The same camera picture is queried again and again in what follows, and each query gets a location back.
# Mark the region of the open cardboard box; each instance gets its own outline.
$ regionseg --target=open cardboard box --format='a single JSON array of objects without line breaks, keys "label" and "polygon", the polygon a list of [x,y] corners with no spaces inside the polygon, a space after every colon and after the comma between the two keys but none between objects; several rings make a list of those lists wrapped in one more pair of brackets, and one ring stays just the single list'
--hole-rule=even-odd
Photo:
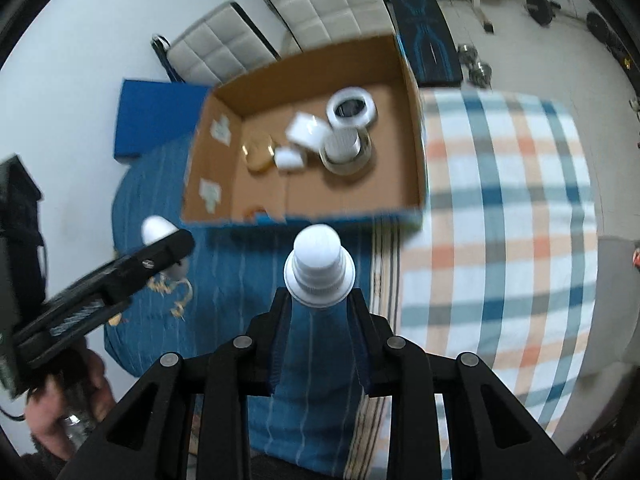
[{"label": "open cardboard box", "polygon": [[[326,120],[329,97],[347,86],[367,89],[378,110],[368,128],[374,147],[369,171],[356,180],[340,177],[314,155],[301,173],[275,167],[249,172],[244,138],[268,133],[286,144],[284,131],[297,111]],[[224,225],[380,217],[419,221],[426,193],[421,131],[418,89],[393,35],[289,57],[207,97],[191,147],[182,219]]]}]

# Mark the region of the checkered bed cover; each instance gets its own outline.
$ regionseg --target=checkered bed cover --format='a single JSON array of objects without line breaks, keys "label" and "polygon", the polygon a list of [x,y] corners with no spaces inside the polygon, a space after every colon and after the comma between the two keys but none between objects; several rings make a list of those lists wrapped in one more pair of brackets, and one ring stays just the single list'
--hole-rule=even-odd
[{"label": "checkered bed cover", "polygon": [[[574,121],[558,103],[498,92],[429,91],[423,107],[423,226],[375,229],[371,309],[428,352],[476,352],[552,434],[582,363],[597,272]],[[385,478],[389,405],[362,398],[345,478]]]}]

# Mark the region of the blue bed sheet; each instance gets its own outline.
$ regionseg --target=blue bed sheet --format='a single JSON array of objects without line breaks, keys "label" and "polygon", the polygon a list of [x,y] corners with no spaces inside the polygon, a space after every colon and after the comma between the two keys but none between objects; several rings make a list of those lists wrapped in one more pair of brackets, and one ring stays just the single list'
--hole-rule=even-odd
[{"label": "blue bed sheet", "polygon": [[[113,240],[120,253],[142,245],[143,219],[157,214],[193,234],[188,279],[193,299],[184,320],[170,313],[178,290],[146,288],[132,297],[124,322],[105,326],[105,347],[128,372],[142,375],[163,353],[188,358],[213,352],[269,309],[300,227],[217,229],[180,222],[191,136],[137,160],[113,202]],[[370,296],[371,234],[363,226],[338,230],[356,263],[356,286]],[[341,476],[362,389],[354,366],[343,305],[312,310],[294,305],[282,378],[271,399],[251,397],[251,446],[302,467]]]}]

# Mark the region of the hand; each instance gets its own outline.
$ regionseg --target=hand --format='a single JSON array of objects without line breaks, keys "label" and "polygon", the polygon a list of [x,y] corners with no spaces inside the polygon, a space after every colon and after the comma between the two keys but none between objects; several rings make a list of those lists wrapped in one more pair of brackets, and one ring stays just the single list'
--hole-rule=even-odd
[{"label": "hand", "polygon": [[[98,354],[83,349],[89,380],[96,388],[89,398],[95,419],[101,422],[116,405],[109,382],[104,377],[104,362]],[[66,399],[62,387],[53,376],[47,376],[44,388],[35,390],[27,400],[24,418],[33,436],[52,454],[69,460],[74,448],[66,437],[60,418],[66,414]]]}]

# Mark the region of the white wall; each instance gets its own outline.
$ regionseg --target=white wall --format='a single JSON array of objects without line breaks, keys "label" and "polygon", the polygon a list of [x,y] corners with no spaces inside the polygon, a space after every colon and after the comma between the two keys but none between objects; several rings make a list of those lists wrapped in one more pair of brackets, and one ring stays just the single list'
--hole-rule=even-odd
[{"label": "white wall", "polygon": [[[113,160],[113,132],[124,77],[166,80],[149,39],[169,40],[225,0],[52,0],[0,71],[0,157],[18,153],[42,190],[49,248],[49,292],[112,257],[111,202],[126,168]],[[284,28],[262,0],[236,0],[280,47]],[[119,398],[133,379],[102,346]],[[21,413],[21,400],[0,403]],[[24,424],[0,421],[20,452]]]}]

